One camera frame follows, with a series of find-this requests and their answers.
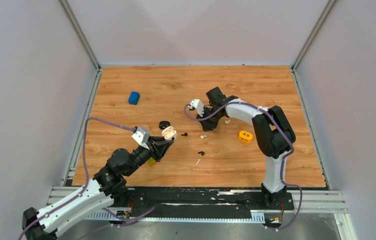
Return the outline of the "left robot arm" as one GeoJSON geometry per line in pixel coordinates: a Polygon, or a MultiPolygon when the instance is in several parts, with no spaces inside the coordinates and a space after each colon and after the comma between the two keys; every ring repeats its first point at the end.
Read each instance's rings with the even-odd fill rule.
{"type": "Polygon", "coordinates": [[[148,160],[159,162],[174,141],[174,137],[150,136],[132,152],[125,148],[114,150],[105,166],[79,189],[50,206],[25,210],[19,238],[56,240],[96,211],[113,204],[124,206],[129,200],[124,178],[148,160]]]}

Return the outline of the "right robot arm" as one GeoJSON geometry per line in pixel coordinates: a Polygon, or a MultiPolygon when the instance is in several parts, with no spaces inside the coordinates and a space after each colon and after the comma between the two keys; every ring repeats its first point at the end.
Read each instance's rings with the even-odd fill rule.
{"type": "Polygon", "coordinates": [[[281,107],[257,106],[241,100],[239,97],[224,95],[215,87],[207,92],[208,104],[193,99],[189,108],[197,111],[196,120],[204,131],[217,128],[223,117],[241,120],[253,126],[255,139],[265,155],[265,178],[261,185],[262,204],[273,209],[284,197],[286,159],[293,153],[295,133],[281,107]]]}

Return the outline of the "white earbud charging case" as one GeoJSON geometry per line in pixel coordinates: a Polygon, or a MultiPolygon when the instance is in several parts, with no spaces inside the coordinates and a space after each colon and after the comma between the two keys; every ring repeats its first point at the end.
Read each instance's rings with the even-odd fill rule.
{"type": "Polygon", "coordinates": [[[166,141],[169,141],[177,138],[178,133],[173,126],[168,126],[162,130],[161,135],[166,141]]]}

